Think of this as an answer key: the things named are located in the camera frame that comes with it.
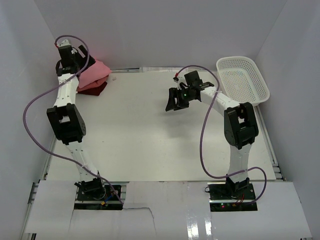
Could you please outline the pink t-shirt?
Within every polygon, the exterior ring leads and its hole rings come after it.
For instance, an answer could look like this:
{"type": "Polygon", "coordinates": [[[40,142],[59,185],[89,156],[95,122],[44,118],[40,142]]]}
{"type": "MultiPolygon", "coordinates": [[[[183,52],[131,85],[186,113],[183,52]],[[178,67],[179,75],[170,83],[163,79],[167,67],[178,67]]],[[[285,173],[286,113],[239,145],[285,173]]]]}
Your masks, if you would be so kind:
{"type": "Polygon", "coordinates": [[[107,77],[112,70],[102,61],[96,60],[93,65],[88,67],[80,74],[78,88],[82,89],[95,81],[107,77]]]}

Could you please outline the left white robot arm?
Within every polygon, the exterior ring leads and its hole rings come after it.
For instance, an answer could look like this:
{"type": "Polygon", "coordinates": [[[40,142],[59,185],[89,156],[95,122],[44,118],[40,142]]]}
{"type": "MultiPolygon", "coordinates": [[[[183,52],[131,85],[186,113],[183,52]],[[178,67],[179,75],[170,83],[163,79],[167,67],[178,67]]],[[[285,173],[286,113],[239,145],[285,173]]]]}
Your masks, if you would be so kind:
{"type": "Polygon", "coordinates": [[[80,76],[78,71],[86,61],[68,40],[58,46],[58,52],[60,61],[56,65],[56,74],[62,86],[58,89],[53,107],[48,108],[46,114],[55,137],[66,146],[72,159],[76,161],[79,183],[84,186],[91,184],[88,193],[99,200],[105,196],[106,187],[96,182],[99,171],[85,150],[83,139],[86,135],[86,125],[76,107],[80,76]]]}

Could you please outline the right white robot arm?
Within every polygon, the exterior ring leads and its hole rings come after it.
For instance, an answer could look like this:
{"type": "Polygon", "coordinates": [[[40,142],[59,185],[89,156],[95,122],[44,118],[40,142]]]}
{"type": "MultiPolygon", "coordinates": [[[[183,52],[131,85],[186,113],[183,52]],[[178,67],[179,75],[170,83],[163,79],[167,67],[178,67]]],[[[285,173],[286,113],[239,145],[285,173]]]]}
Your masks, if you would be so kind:
{"type": "Polygon", "coordinates": [[[226,195],[236,200],[243,195],[244,188],[249,186],[250,181],[248,175],[249,154],[259,134],[254,107],[249,102],[239,103],[232,100],[217,87],[207,83],[207,85],[201,84],[199,87],[171,87],[165,110],[168,112],[186,109],[189,107],[189,102],[193,100],[209,105],[200,133],[199,156],[202,169],[213,179],[225,179],[226,195]],[[224,176],[210,174],[204,164],[203,138],[212,109],[223,117],[223,133],[230,146],[229,169],[224,176]]]}

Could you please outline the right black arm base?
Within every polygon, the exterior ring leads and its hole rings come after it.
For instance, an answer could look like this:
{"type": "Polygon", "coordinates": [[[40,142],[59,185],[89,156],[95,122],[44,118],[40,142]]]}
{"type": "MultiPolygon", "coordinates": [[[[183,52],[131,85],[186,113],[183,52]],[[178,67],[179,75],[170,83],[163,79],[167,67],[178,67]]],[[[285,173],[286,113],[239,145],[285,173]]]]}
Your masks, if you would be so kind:
{"type": "Polygon", "coordinates": [[[237,192],[232,192],[225,183],[209,183],[204,192],[209,194],[209,205],[212,213],[222,212],[256,212],[258,210],[256,194],[250,183],[237,192]]]}

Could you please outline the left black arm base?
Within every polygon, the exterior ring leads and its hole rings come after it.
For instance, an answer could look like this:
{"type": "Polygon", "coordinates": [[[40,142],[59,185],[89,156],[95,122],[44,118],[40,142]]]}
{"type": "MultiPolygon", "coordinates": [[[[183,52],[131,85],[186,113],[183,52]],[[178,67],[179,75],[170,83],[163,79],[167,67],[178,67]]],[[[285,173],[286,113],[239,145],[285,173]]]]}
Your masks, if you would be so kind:
{"type": "Polygon", "coordinates": [[[99,182],[97,178],[89,182],[76,182],[74,209],[92,211],[121,211],[125,200],[125,185],[99,182]]]}

